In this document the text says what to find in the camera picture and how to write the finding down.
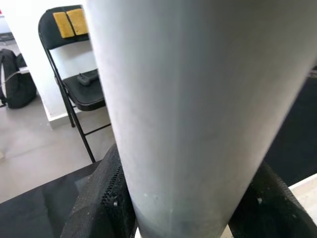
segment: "yellow pad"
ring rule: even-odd
[[[72,37],[75,35],[65,12],[54,12],[53,17],[62,38]]]
[[[88,33],[88,28],[85,20],[85,15],[83,9],[75,9],[66,12],[76,35],[83,35]]]

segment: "black mat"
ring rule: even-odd
[[[317,79],[307,79],[264,160],[288,186],[317,173]]]
[[[0,238],[58,238],[85,178],[99,162],[0,204]]]

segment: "gray floor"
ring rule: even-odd
[[[83,113],[85,131],[109,122],[106,108]],[[114,143],[111,126],[88,136],[96,160]],[[51,129],[38,97],[28,106],[0,108],[0,203],[91,163],[78,130]]]

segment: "folding chair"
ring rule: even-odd
[[[80,125],[80,122],[78,120],[78,117],[74,111],[74,107],[77,107],[79,110],[82,110],[82,111],[93,111],[98,108],[104,107],[106,103],[105,103],[104,95],[100,85],[100,81],[99,79],[94,80],[93,82],[91,82],[89,86],[84,86],[78,81],[77,79],[78,75],[74,75],[69,78],[62,79],[54,63],[54,59],[52,58],[52,55],[50,53],[50,50],[53,50],[55,48],[62,47],[64,45],[72,44],[75,42],[89,40],[88,34],[74,35],[72,37],[62,38],[61,33],[58,29],[57,23],[55,21],[55,18],[53,16],[53,13],[55,12],[67,12],[67,11],[79,9],[79,8],[81,8],[80,5],[73,5],[73,6],[55,7],[55,8],[47,10],[43,14],[39,22],[39,36],[40,36],[40,40],[42,42],[43,48],[45,50],[45,53],[53,69],[56,82],[59,86],[62,98],[65,103],[65,107],[67,110],[67,114],[68,114],[71,126],[72,127],[75,127],[75,125],[77,126],[79,134],[90,156],[90,159],[94,163],[96,160],[87,142],[86,136],[98,130],[101,130],[103,128],[106,128],[110,126],[111,124],[107,124],[100,128],[84,133]],[[85,74],[89,75],[92,73],[93,73],[92,71],[89,71],[89,72],[86,72]]]

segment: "gray cylinder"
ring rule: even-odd
[[[221,235],[317,50],[317,1],[87,0],[143,238]]]

